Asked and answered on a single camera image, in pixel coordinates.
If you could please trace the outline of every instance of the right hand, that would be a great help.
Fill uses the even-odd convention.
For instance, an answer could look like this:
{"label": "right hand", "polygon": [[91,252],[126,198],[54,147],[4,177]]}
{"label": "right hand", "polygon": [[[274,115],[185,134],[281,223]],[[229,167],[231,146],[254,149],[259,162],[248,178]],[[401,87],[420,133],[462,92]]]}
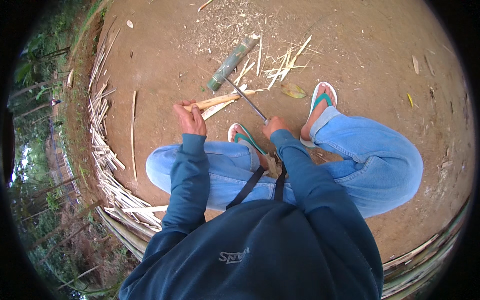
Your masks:
{"label": "right hand", "polygon": [[290,131],[285,119],[278,116],[273,116],[269,119],[268,124],[262,127],[262,133],[267,137],[268,140],[270,140],[272,133],[279,129],[286,129]]}
{"label": "right hand", "polygon": [[173,105],[173,111],[175,111],[175,114],[179,118],[181,131],[182,133],[206,136],[207,125],[205,124],[205,120],[202,118],[202,112],[198,106],[194,105],[192,107],[192,112],[189,112],[184,108],[184,106],[188,106],[192,103],[195,103],[195,100],[183,100]]}

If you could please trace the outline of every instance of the blue sweatshirt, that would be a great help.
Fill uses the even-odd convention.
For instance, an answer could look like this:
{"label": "blue sweatshirt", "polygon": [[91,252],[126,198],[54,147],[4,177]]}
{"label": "blue sweatshirt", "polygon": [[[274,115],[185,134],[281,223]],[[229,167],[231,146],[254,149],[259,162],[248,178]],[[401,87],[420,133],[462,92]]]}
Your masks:
{"label": "blue sweatshirt", "polygon": [[205,137],[183,135],[163,230],[120,299],[380,299],[375,240],[345,189],[287,130],[271,136],[298,206],[241,203],[205,222]]}

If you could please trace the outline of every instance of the person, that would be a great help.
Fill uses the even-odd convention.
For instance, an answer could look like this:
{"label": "person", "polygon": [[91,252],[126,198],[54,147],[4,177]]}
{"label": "person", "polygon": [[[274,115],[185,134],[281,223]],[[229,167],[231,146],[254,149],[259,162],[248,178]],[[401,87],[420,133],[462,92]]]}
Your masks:
{"label": "person", "polygon": [[[245,127],[205,142],[200,110],[183,107],[194,101],[175,104],[182,144],[146,163],[170,203],[120,298],[380,299],[382,261],[364,218],[411,199],[423,162],[407,138],[341,114],[337,102],[330,84],[317,85],[301,141],[280,117],[262,128],[284,164],[278,179],[264,175],[264,151]],[[316,165],[303,144],[343,160]],[[205,222],[207,208],[225,212]]]}

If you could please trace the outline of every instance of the dirt path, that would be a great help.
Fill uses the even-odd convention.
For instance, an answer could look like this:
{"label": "dirt path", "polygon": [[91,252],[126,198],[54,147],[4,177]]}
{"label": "dirt path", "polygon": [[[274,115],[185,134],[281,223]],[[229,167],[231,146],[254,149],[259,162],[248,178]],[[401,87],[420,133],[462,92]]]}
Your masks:
{"label": "dirt path", "polygon": [[[462,72],[449,51],[453,46],[421,1],[316,3],[215,0],[201,12],[197,12],[201,3],[193,0],[113,3],[105,24],[110,24],[116,15],[110,32],[119,27],[121,31],[104,67],[111,74],[110,86],[118,88],[109,98],[108,143],[127,167],[115,175],[149,203],[167,204],[168,195],[148,180],[144,165],[155,148],[180,142],[171,105],[179,99],[212,97],[206,89],[209,74],[233,49],[235,38],[263,30],[263,57],[268,52],[276,59],[286,51],[287,44],[282,41],[299,44],[303,36],[311,34],[310,48],[318,46],[321,55],[312,58],[313,68],[291,71],[285,81],[298,84],[310,95],[319,81],[330,82],[341,99],[338,109],[342,113],[371,118],[399,131],[422,154],[425,170],[414,199],[367,220],[382,260],[387,261],[439,231],[469,194],[474,168],[473,143],[469,143],[473,141],[473,129],[472,117],[469,121],[465,118],[470,116],[470,109]],[[133,22],[133,29],[126,26],[127,20]],[[419,75],[414,72],[412,54],[419,60]],[[424,55],[436,76],[430,74]],[[257,57],[258,52],[252,53],[252,61]],[[305,64],[309,58],[302,55],[297,64]],[[269,59],[264,70],[271,69],[272,62]],[[100,79],[99,86],[105,79]],[[268,85],[263,76],[255,77],[252,71],[242,83],[248,83],[250,88]],[[285,117],[298,136],[308,115],[310,97],[290,98],[278,86],[275,84],[271,91],[255,95],[252,100],[266,115]],[[138,182],[133,180],[130,150],[134,90]],[[224,85],[216,94],[229,91]],[[412,96],[414,107],[410,107],[407,93]],[[225,140],[228,127],[235,121],[247,124],[260,146],[274,151],[260,133],[260,118],[242,101],[207,120],[208,140]],[[335,159],[334,155],[323,153],[327,159]],[[323,162],[316,155],[312,157],[317,163]],[[453,163],[440,170],[445,161]],[[212,217],[217,213],[207,214]]]}

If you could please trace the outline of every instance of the light blue jeans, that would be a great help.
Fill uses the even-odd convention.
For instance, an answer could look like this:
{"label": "light blue jeans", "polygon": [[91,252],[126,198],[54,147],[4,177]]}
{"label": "light blue jeans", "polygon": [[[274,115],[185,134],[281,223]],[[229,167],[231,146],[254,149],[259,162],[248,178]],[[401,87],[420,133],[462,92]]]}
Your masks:
{"label": "light blue jeans", "polygon": [[[343,160],[320,166],[346,188],[364,218],[382,214],[410,200],[417,192],[423,161],[416,147],[398,132],[367,118],[347,117],[328,107],[310,130],[314,144]],[[156,149],[147,159],[153,184],[170,193],[170,169],[179,145]],[[206,142],[210,162],[207,208],[224,211],[260,165],[247,142]],[[275,179],[263,176],[244,202],[274,197]],[[285,181],[284,202],[295,205],[292,187]]]}

